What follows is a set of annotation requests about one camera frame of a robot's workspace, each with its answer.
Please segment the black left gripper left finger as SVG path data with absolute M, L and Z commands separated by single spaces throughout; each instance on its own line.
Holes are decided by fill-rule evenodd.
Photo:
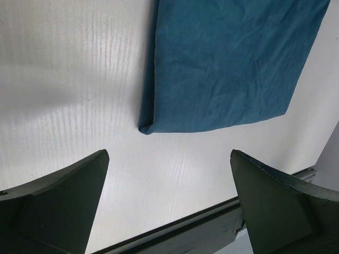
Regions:
M 84 253 L 108 166 L 103 149 L 1 191 L 1 253 Z

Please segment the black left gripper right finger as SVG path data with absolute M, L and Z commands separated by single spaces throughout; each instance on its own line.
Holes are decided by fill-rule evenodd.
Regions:
M 338 253 L 338 192 L 240 150 L 230 165 L 254 253 Z

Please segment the dark blue t-shirt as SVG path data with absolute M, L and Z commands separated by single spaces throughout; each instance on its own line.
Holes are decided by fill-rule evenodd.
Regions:
M 205 132 L 286 113 L 329 1 L 157 1 L 138 129 Z

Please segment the aluminium front rail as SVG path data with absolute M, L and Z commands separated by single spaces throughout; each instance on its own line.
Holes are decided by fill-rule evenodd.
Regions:
M 316 176 L 317 171 L 314 170 L 313 168 L 307 168 L 307 169 L 303 169 L 299 172 L 296 172 L 294 174 L 292 174 L 292 176 L 304 180 L 308 183 L 312 183 L 314 180 L 314 177 Z

